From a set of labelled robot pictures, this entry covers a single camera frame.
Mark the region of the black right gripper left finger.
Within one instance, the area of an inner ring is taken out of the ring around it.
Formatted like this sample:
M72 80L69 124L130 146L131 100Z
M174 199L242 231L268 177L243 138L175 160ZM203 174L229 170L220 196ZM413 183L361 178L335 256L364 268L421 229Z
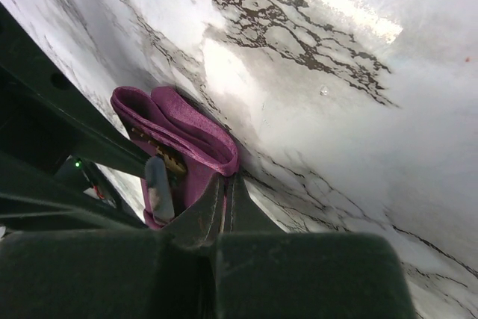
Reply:
M1 243L3 318L220 318L213 241L226 181L193 210L194 239L163 229L24 232Z

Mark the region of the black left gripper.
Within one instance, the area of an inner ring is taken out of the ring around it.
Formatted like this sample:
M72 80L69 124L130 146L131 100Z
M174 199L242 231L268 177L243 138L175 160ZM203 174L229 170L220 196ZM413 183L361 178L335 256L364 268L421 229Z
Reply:
M92 162L141 177L147 158L3 7L1 234L145 229Z

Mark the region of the purple satin napkin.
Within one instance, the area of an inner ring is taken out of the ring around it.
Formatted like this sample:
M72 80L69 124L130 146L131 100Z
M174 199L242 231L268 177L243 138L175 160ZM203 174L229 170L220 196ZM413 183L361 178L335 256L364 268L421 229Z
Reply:
M227 179L238 171L238 148L229 134L173 88L156 87L148 94L118 87L111 105L132 143L150 156L167 150L186 169L173 189L176 214L198 202L215 175Z

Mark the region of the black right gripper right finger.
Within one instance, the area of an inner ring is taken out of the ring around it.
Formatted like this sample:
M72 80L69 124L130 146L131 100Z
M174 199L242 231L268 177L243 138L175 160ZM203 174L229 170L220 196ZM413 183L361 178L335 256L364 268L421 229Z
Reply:
M218 318L413 318L400 260L378 235L255 231L243 180L222 186L215 242Z

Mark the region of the rose gold fork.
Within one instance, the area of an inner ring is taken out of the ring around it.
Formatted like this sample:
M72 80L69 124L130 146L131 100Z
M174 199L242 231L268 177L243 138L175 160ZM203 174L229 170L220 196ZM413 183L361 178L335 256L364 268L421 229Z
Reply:
M153 146L155 154L165 163L170 185L176 187L187 175L186 163L181 154L175 149L159 143L156 139L142 132L138 128L132 128L131 131L141 139L145 140L149 145Z

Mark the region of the purple handled knife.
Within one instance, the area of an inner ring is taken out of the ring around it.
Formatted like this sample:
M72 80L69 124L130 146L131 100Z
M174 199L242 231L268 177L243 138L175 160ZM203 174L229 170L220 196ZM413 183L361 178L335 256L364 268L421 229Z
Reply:
M167 168L160 157L153 156L146 162L145 182L146 204L149 213L161 223L173 220L175 209Z

